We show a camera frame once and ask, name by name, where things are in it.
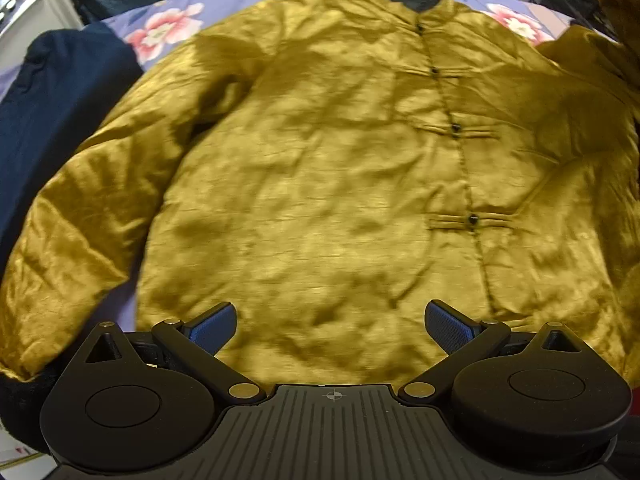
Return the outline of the golden silk jacket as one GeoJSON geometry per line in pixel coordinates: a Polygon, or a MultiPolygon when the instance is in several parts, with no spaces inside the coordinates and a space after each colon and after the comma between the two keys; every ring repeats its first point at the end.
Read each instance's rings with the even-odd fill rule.
{"type": "Polygon", "coordinates": [[[149,70],[39,192],[1,286],[27,380],[137,275],[137,326],[233,302],[222,358],[401,384],[439,298],[558,320],[639,379],[639,0],[533,46],[454,0],[266,0],[149,70]]]}

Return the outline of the navy blue garment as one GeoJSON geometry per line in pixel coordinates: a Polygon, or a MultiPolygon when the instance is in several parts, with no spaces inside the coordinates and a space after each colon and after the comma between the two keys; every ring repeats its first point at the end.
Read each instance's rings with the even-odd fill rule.
{"type": "Polygon", "coordinates": [[[44,32],[1,100],[1,264],[32,201],[142,76],[105,24],[44,32]]]}

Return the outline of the purple floral bed sheet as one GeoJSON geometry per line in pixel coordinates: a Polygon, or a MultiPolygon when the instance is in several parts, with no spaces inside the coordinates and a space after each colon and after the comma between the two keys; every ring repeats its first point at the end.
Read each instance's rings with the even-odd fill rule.
{"type": "MultiPolygon", "coordinates": [[[[200,30],[261,1],[164,0],[97,23],[107,25],[123,42],[130,44],[144,73],[200,30]]],[[[20,64],[2,72],[1,99],[16,78],[27,50],[20,64]]]]}

